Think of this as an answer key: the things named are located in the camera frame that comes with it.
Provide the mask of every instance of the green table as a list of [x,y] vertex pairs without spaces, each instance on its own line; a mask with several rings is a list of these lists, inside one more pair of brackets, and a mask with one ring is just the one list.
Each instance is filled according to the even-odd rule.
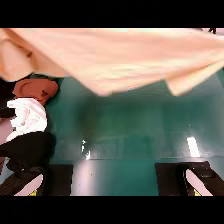
[[74,164],[72,195],[158,195],[156,162],[208,160],[224,179],[223,70],[180,97],[164,82],[110,97],[73,78],[59,83],[47,105],[51,163]]

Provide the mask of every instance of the pile of clothes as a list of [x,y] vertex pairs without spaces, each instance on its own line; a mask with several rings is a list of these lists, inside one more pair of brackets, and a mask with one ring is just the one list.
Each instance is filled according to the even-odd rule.
[[0,157],[7,157],[5,165],[12,171],[0,185],[0,196],[30,195],[46,185],[46,166],[55,138],[44,132],[47,127],[44,106],[57,91],[56,81],[31,75],[15,83],[13,99],[0,109],[0,118],[10,119],[13,127],[6,143],[0,145]]

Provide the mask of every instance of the orange fabric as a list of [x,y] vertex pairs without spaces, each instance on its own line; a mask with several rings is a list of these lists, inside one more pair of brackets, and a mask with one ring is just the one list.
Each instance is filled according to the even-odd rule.
[[16,98],[34,98],[45,105],[58,91],[58,84],[48,79],[23,79],[16,83],[13,94]]
[[98,95],[166,80],[179,95],[224,66],[224,40],[183,28],[2,28],[0,75],[71,75]]

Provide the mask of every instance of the white cloth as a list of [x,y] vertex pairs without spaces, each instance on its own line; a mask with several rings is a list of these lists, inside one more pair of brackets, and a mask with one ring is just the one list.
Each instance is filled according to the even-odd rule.
[[18,98],[8,101],[7,107],[15,108],[16,114],[16,118],[11,120],[11,125],[16,130],[7,137],[7,142],[19,135],[46,129],[46,111],[37,100],[33,98]]

